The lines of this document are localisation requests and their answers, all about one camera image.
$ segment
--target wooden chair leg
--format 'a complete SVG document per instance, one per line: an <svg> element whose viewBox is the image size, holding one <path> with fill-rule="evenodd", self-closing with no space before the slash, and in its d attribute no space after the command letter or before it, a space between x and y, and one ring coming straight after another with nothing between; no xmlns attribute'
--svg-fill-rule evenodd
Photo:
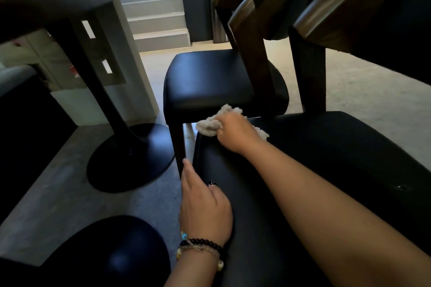
<svg viewBox="0 0 431 287"><path fill-rule="evenodd" d="M186 146L184 142L184 131L182 124L175 124L169 126L171 133L172 145L174 146L175 159L177 160L178 172L183 171L183 159L186 158Z"/></svg>
<svg viewBox="0 0 431 287"><path fill-rule="evenodd" d="M289 28L289 40L304 112L326 111L325 47L305 41L293 27Z"/></svg>

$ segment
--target concrete floor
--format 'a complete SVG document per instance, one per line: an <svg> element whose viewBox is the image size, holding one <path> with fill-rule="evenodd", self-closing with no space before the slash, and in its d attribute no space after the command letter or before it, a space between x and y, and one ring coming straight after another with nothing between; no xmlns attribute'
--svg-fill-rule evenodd
<svg viewBox="0 0 431 287"><path fill-rule="evenodd" d="M267 41L268 58L289 89L288 113L301 112L288 39ZM190 48L141 54L162 109L163 80L179 52L229 48L197 43ZM342 110L400 145L431 170L431 87L351 55L327 51L327 109ZM164 123L163 113L157 120ZM187 157L193 156L193 127L187 126ZM106 194L86 180L86 165L97 146L112 134L109 125L79 127L17 207L0 226L0 257L40 265L70 236L113 215L142 218L157 228L171 263L179 244L180 182L175 161L156 181L135 191Z"/></svg>

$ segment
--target staircase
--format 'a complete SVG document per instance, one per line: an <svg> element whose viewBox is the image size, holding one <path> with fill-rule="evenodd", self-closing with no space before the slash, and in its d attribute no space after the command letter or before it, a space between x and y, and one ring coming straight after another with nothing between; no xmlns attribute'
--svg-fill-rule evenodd
<svg viewBox="0 0 431 287"><path fill-rule="evenodd" d="M183 0L121 0L139 52L190 46Z"/></svg>

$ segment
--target chair seat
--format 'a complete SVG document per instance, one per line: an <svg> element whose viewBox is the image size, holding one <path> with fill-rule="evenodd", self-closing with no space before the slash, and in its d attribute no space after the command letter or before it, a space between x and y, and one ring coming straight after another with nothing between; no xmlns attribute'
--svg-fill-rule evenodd
<svg viewBox="0 0 431 287"><path fill-rule="evenodd" d="M252 118L268 141L368 207L431 254L431 172L396 144L342 112ZM214 286L330 285L295 236L256 170L198 135L194 167L232 203L226 269Z"/></svg>
<svg viewBox="0 0 431 287"><path fill-rule="evenodd" d="M283 114L289 93L280 72L271 64L276 108ZM178 54L168 68L164 87L166 123L196 122L214 115L224 104L240 107L249 117L262 116L240 54L232 49Z"/></svg>

